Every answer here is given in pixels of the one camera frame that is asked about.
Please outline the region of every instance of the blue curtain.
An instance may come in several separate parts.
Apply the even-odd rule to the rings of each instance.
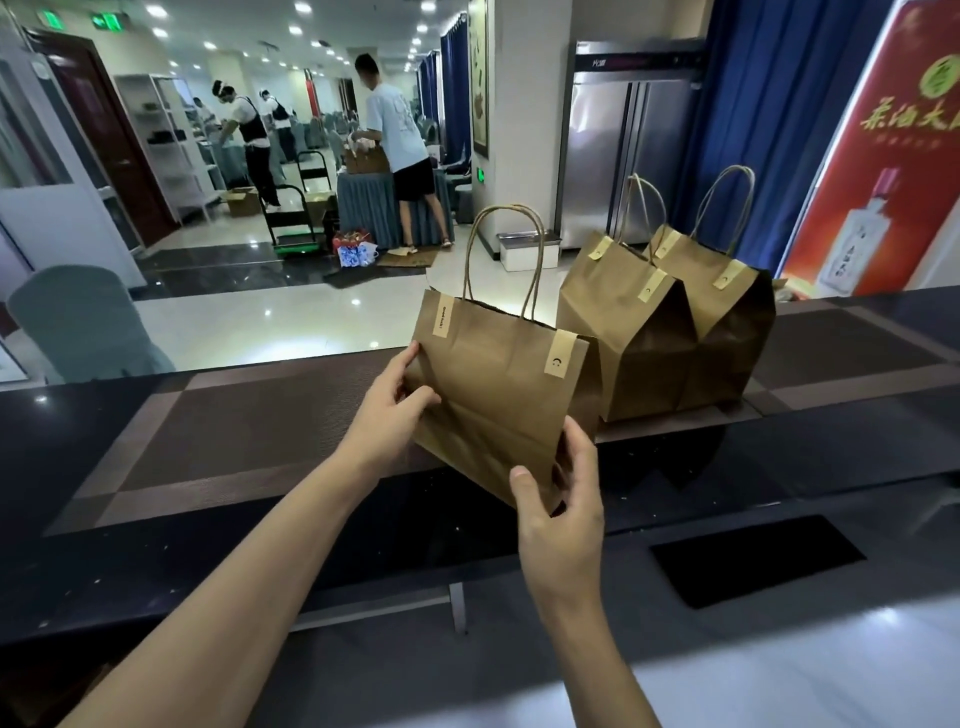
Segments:
[[[420,101],[423,115],[440,123],[440,110],[437,108],[437,52],[432,51],[417,69],[417,82],[420,86]]]
[[[710,69],[673,210],[680,230],[693,230],[720,171],[746,164],[756,199],[736,257],[778,269],[891,2],[716,0]],[[701,226],[704,244],[727,249],[746,193],[742,176],[724,181]]]
[[[440,39],[444,58],[444,117],[446,162],[470,157],[470,66],[467,14],[460,15],[450,32]]]

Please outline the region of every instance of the cardboard box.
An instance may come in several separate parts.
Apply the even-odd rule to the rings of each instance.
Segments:
[[[223,201],[227,203],[230,217],[253,217],[260,214],[260,201],[256,187],[236,187],[225,192]]]
[[[373,147],[369,152],[357,151],[354,154],[350,149],[344,150],[344,165],[347,174],[371,175],[390,172],[390,162],[382,147]]]
[[[311,192],[306,195],[306,211],[310,213],[310,220],[314,230],[324,229],[324,215],[326,211],[337,206],[336,192]]]

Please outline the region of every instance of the man in light blue t-shirt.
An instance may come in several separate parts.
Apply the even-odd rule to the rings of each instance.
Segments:
[[[403,244],[412,252],[414,247],[413,217],[410,203],[424,198],[430,205],[437,225],[444,236],[444,247],[450,247],[446,230],[444,209],[437,199],[433,183],[433,166],[426,152],[420,130],[410,113],[410,105],[403,93],[395,86],[380,81],[380,69],[370,54],[356,60],[357,75],[372,94],[367,99],[367,126],[353,133],[354,139],[372,139],[380,142],[390,171],[394,173],[394,189],[400,203],[400,224],[403,227]]]

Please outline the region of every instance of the bag handle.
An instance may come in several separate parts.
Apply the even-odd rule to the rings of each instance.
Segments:
[[[633,195],[630,194],[631,189],[636,185],[637,191],[640,193],[640,203],[643,205],[643,220],[647,224],[647,230],[651,230],[650,227],[650,212],[647,209],[647,198],[643,194],[643,185],[646,184],[650,189],[654,191],[654,194],[657,195],[657,199],[660,201],[660,209],[663,210],[663,222],[666,223],[667,214],[666,214],[666,203],[663,201],[663,196],[660,194],[660,191],[657,189],[657,186],[648,180],[644,180],[640,175],[633,174],[627,178],[627,183],[623,187],[623,198],[620,200],[620,206],[624,207],[623,218],[620,223],[620,232],[616,236],[616,243],[618,245],[627,246],[623,242],[623,233],[627,229],[627,221],[630,220],[630,200]],[[650,239],[650,244],[653,245],[653,238]],[[655,268],[657,267],[654,264],[654,251],[650,251],[650,264]]]
[[[540,275],[543,273],[543,246],[546,244],[546,232],[543,229],[543,221],[540,219],[540,216],[527,205],[490,205],[489,207],[484,207],[480,211],[480,214],[476,216],[476,219],[473,221],[473,227],[470,229],[470,239],[467,243],[467,262],[464,265],[464,293],[461,298],[466,299],[467,295],[469,295],[469,299],[474,301],[473,287],[470,284],[470,251],[473,249],[473,241],[476,240],[476,236],[480,232],[480,223],[482,223],[488,215],[493,214],[499,209],[509,209],[529,217],[537,229],[537,235],[540,237],[540,248],[537,251],[537,268],[534,270],[534,279],[530,283],[530,290],[527,291],[527,297],[523,300],[523,308],[520,310],[520,318],[522,319],[526,315],[527,304],[530,302],[530,297],[533,296],[533,305],[530,307],[530,320],[533,321],[534,311],[537,308],[537,295],[540,293]]]
[[[690,234],[690,237],[694,240],[697,239],[697,232],[700,230],[700,224],[704,221],[704,217],[707,215],[707,208],[710,207],[710,202],[713,200],[713,193],[716,192],[717,186],[720,182],[727,177],[727,175],[734,174],[736,172],[743,172],[747,176],[747,180],[750,183],[750,191],[747,193],[747,199],[743,203],[743,211],[740,212],[740,219],[736,222],[736,228],[733,230],[733,240],[727,251],[724,253],[727,257],[733,255],[733,251],[736,250],[737,243],[740,242],[740,235],[743,234],[743,231],[747,229],[747,223],[750,222],[750,213],[754,208],[754,192],[756,190],[756,173],[750,167],[745,167],[742,164],[732,164],[727,167],[723,172],[720,173],[720,176],[717,177],[716,182],[710,187],[707,191],[707,194],[704,196],[704,200],[700,203],[700,207],[697,208],[697,224],[693,226],[693,232]]]

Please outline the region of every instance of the green light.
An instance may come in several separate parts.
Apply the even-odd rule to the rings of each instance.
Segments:
[[[47,28],[52,28],[55,31],[63,30],[63,21],[60,20],[60,16],[55,12],[39,11],[37,15],[39,15],[40,20],[43,21],[43,24],[47,26]]]
[[[98,31],[110,31],[111,33],[122,33],[123,23],[114,12],[92,12],[90,22]]]

